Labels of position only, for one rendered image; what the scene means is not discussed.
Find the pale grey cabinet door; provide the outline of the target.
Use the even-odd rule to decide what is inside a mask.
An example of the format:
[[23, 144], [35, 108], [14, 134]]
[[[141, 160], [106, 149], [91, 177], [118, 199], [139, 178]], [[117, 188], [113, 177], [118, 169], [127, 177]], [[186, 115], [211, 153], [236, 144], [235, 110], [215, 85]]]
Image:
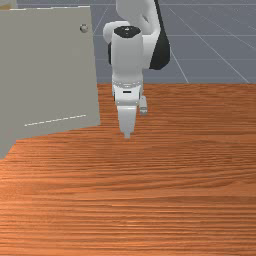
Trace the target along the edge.
[[0, 11], [0, 143], [99, 124], [90, 8]]

